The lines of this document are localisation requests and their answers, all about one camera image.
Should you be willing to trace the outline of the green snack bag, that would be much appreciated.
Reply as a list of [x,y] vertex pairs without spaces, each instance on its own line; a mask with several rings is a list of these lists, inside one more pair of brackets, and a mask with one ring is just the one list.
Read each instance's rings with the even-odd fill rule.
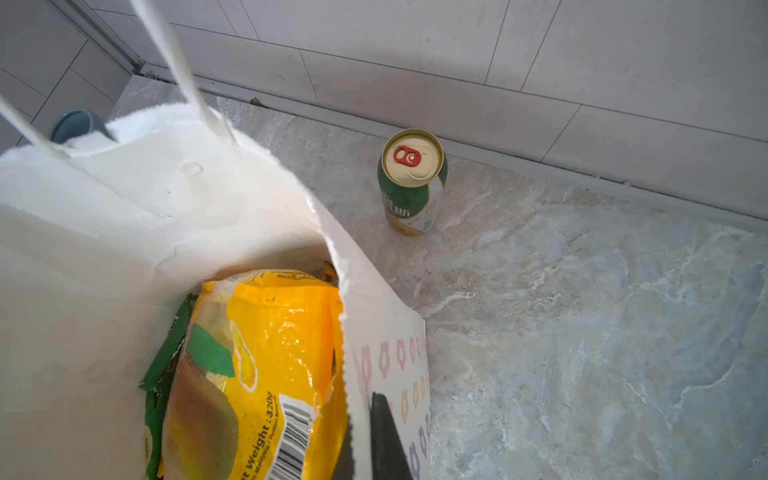
[[144,415],[145,478],[162,479],[162,431],[179,354],[198,296],[188,294],[139,388],[146,392]]

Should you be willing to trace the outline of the yellow mango snack bag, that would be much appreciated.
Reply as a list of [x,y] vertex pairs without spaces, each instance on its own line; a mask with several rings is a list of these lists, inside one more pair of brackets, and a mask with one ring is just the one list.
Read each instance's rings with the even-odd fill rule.
[[331,266],[208,281],[163,423],[167,479],[329,479],[348,427]]

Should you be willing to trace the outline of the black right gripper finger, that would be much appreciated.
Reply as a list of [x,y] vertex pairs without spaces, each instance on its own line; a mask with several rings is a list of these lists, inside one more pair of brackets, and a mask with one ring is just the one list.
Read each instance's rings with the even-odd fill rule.
[[412,480],[406,454],[387,398],[372,394],[371,460],[374,480]]

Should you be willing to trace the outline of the white printed paper bag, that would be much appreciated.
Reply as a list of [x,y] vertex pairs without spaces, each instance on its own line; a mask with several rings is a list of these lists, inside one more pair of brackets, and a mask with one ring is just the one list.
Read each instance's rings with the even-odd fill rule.
[[8,102],[26,139],[1,157],[1,475],[145,478],[139,383],[183,298],[264,268],[338,276],[352,475],[373,479],[372,394],[413,479],[431,477],[424,319],[268,149],[203,100],[170,28],[133,5],[184,94],[60,145]]

